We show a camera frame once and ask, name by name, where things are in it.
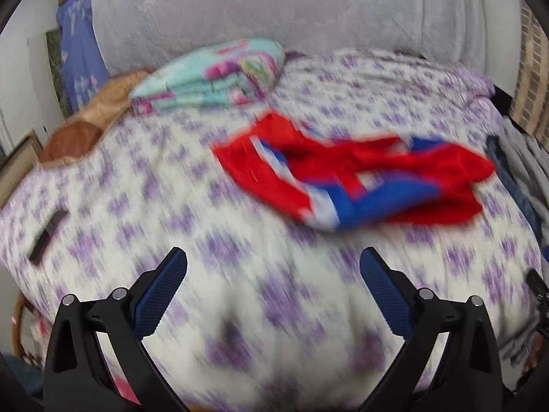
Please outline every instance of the purple floral bedspread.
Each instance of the purple floral bedspread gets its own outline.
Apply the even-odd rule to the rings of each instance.
[[[492,90],[466,70],[346,50],[287,64],[268,103],[334,137],[390,129],[482,151],[500,125]],[[184,400],[219,410],[362,403],[402,345],[360,279],[367,246],[441,298],[484,298],[500,342],[531,318],[522,280],[539,249],[497,177],[466,225],[312,231],[243,193],[210,152],[264,107],[127,116],[80,165],[35,169],[0,213],[0,263],[53,320],[65,294],[106,297],[184,249],[187,276],[144,345]],[[69,217],[36,268],[26,256],[57,207]]]

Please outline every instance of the blue trim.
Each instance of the blue trim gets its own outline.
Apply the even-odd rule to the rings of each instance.
[[[271,147],[267,141],[264,141],[262,139],[260,139],[259,142],[267,150],[270,150],[279,162],[288,165],[288,161],[287,161],[286,157],[282,154],[282,152],[280,150],[275,149],[274,147]]]
[[[312,185],[328,192],[338,213],[338,229],[380,221],[441,196],[437,185],[407,179],[386,182],[356,200],[340,184]]]
[[[410,148],[410,151],[427,150],[434,146],[438,146],[439,144],[446,144],[446,141],[443,141],[442,139],[424,139],[412,137],[412,147]]]
[[[360,275],[391,331],[407,341],[413,332],[412,309],[385,269],[386,265],[371,249],[366,248],[360,255]]]

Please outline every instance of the white pillow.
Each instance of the white pillow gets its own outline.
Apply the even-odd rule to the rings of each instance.
[[[287,50],[400,49],[484,70],[481,0],[92,0],[110,73],[266,37]]]

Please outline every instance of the white stripe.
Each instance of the white stripe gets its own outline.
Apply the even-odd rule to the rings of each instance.
[[[322,134],[318,133],[314,129],[307,129],[304,125],[296,124],[292,121],[293,126],[300,131],[301,134],[307,139],[312,139],[323,146],[330,147],[334,145],[334,141],[332,141],[329,138],[326,138],[325,136],[322,136]]]
[[[250,141],[257,151],[257,155],[271,166],[271,169],[281,180],[306,193],[310,198],[311,211],[302,209],[299,212],[303,223],[316,229],[334,231],[339,226],[339,217],[328,192],[296,180],[288,166],[280,162],[270,149],[265,148],[257,136],[251,136]]]

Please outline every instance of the screw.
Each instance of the screw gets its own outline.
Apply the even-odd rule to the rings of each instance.
[[[433,293],[429,288],[422,288],[419,290],[419,297],[424,300],[431,300],[435,297],[435,293]]]
[[[482,304],[484,304],[484,302],[482,301],[482,299],[478,296],[473,296],[471,297],[471,302],[473,303],[473,305],[475,307],[482,307]]]
[[[116,300],[122,300],[126,297],[128,290],[126,288],[117,288],[113,291],[113,298]]]
[[[74,296],[72,294],[67,294],[63,300],[63,305],[66,305],[67,307],[74,302]]]

